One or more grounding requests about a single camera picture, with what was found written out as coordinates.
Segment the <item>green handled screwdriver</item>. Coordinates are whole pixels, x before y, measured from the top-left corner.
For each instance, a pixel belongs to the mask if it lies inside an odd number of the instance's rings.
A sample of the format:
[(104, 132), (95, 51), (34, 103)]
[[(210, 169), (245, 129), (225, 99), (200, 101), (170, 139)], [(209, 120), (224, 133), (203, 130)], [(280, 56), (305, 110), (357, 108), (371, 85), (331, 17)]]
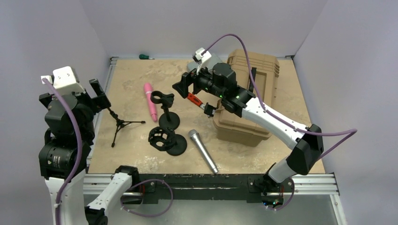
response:
[(152, 58), (152, 57), (150, 57), (148, 55), (145, 55), (145, 54), (140, 54), (139, 55), (139, 59), (140, 60), (154, 60), (154, 58)]

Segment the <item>black tripod shock mount stand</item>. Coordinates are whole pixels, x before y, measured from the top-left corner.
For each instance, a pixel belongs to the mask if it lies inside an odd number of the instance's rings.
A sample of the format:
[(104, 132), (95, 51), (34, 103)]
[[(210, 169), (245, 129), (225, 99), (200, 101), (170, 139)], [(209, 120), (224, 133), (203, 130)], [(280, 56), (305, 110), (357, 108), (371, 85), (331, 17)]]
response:
[(115, 133), (114, 133), (114, 137), (113, 137), (113, 141), (111, 143), (111, 147), (114, 148), (115, 147), (115, 142), (116, 142), (116, 137), (117, 134), (119, 133), (119, 131), (123, 128), (125, 128), (127, 125), (133, 124), (133, 123), (140, 123), (140, 124), (145, 124), (146, 121), (141, 120), (141, 121), (126, 121), (126, 120), (122, 120), (119, 118), (119, 115), (116, 114), (110, 107), (107, 108), (109, 111), (109, 114), (111, 115), (111, 117), (113, 119), (115, 119), (116, 121), (116, 129), (115, 129)]

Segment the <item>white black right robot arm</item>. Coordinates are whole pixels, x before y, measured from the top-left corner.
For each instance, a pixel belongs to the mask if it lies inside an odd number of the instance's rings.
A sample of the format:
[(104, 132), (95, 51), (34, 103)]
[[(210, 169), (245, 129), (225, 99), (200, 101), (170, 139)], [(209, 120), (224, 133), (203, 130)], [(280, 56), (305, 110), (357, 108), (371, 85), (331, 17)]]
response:
[(206, 68), (185, 72), (172, 87), (182, 98), (187, 98), (190, 85), (194, 94), (203, 90), (219, 97), (226, 111), (260, 125), (291, 149), (289, 156), (266, 172), (263, 179), (266, 189), (274, 191), (291, 176), (309, 174), (323, 153), (321, 129), (317, 125), (307, 127), (266, 107), (253, 92), (238, 85), (236, 72), (229, 64), (217, 63), (212, 72)]

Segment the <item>aluminium frame rail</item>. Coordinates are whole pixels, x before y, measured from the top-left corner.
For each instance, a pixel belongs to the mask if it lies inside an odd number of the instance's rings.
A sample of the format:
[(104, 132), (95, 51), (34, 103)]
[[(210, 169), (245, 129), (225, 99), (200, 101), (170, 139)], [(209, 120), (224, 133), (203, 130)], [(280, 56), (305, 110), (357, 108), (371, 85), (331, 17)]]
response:
[[(143, 86), (149, 82), (155, 89), (171, 93), (172, 84), (186, 70), (186, 60), (112, 59), (106, 93), (121, 119), (146, 121), (123, 128), (111, 147), (115, 120), (103, 111), (95, 122), (96, 138), (87, 159), (84, 200), (91, 202), (111, 182), (110, 176), (121, 165), (138, 168), (141, 174), (212, 174), (192, 141), (186, 152), (170, 156), (148, 142), (150, 130), (157, 126), (149, 115)], [(189, 100), (175, 97), (171, 109), (181, 123), (176, 132), (188, 138), (195, 129), (218, 166), (218, 174), (260, 174), (273, 162), (289, 153), (276, 137), (259, 140), (258, 146), (242, 145), (218, 138), (213, 119)], [(222, 200), (159, 200), (157, 204), (129, 204), (128, 210), (111, 209), (111, 225), (337, 225), (343, 223), (339, 208), (339, 191), (333, 174), (325, 174), (322, 163), (307, 176), (295, 176), (293, 192), (287, 194), (282, 210), (266, 209), (262, 203)]]

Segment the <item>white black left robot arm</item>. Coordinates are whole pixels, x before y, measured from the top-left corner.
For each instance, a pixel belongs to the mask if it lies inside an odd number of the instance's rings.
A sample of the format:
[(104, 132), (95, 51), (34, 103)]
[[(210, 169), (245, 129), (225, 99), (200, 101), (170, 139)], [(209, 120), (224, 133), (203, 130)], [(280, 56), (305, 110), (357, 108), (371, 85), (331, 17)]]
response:
[(96, 79), (90, 80), (96, 93), (93, 98), (75, 78), (66, 85), (66, 92), (55, 87), (50, 76), (43, 76), (41, 80), (51, 93), (39, 97), (47, 109), (48, 129), (38, 159), (53, 204), (53, 223), (106, 225), (111, 208), (125, 209), (122, 195), (137, 189), (143, 192), (145, 186), (137, 168), (122, 165), (100, 195), (88, 205), (84, 203), (86, 159), (95, 137), (93, 119), (102, 110), (110, 109), (111, 103)]

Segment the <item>red adjustable wrench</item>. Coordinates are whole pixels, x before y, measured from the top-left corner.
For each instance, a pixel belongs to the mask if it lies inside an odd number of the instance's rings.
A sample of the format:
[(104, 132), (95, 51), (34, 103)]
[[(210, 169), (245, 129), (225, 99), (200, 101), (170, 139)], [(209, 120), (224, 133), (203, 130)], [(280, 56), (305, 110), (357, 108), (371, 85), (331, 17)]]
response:
[(188, 93), (187, 99), (190, 100), (192, 103), (194, 103), (196, 106), (200, 107), (201, 109), (203, 110), (205, 109), (205, 104), (192, 93), (190, 92)]

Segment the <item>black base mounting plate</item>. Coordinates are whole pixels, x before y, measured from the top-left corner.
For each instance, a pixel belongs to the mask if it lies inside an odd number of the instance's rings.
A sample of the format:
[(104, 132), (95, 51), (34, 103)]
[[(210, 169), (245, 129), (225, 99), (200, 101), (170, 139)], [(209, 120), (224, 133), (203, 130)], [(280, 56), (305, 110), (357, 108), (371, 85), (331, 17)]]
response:
[(281, 184), (263, 174), (141, 174), (122, 196), (125, 204), (157, 204), (159, 200), (222, 200), (281, 205), (293, 192), (293, 181)]

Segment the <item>black round shock mount stand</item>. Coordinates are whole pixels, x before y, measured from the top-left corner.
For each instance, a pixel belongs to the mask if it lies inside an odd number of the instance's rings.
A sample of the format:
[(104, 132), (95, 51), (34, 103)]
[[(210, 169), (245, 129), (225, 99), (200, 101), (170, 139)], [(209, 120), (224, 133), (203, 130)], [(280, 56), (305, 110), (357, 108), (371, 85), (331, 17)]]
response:
[(148, 142), (158, 151), (164, 151), (171, 156), (180, 156), (187, 149), (186, 139), (171, 128), (155, 127), (148, 135)]

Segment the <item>pink microphone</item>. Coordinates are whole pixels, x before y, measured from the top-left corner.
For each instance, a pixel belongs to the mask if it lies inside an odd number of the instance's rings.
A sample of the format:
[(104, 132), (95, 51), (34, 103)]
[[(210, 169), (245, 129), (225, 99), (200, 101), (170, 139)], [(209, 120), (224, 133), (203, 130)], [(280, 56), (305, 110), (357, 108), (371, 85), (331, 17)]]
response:
[(157, 108), (151, 100), (151, 94), (153, 92), (153, 88), (152, 88), (151, 84), (147, 82), (144, 84), (143, 89), (144, 89), (144, 93), (145, 93), (145, 96), (147, 99), (149, 114), (150, 114), (152, 120), (154, 122), (157, 122), (158, 121)]

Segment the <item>black clip microphone stand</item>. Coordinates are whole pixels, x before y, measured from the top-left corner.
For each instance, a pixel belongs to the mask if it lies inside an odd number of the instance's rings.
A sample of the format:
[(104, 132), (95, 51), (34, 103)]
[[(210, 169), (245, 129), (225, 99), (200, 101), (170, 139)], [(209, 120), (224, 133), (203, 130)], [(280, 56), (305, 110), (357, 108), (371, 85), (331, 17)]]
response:
[(174, 96), (173, 93), (164, 94), (158, 90), (151, 93), (150, 100), (156, 105), (161, 104), (161, 109), (164, 112), (158, 119), (162, 128), (175, 130), (180, 125), (180, 117), (175, 112), (169, 111), (173, 105)]

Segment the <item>silver microphone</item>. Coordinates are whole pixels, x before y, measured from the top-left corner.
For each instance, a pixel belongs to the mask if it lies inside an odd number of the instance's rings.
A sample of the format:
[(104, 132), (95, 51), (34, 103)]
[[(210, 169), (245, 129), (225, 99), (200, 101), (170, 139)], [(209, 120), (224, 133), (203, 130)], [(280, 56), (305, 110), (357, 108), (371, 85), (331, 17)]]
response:
[(214, 160), (212, 159), (211, 155), (209, 154), (207, 148), (205, 147), (199, 133), (195, 129), (192, 129), (188, 132), (188, 136), (200, 151), (204, 161), (206, 162), (207, 166), (212, 171), (212, 173), (217, 174), (219, 172), (218, 167), (214, 162)]

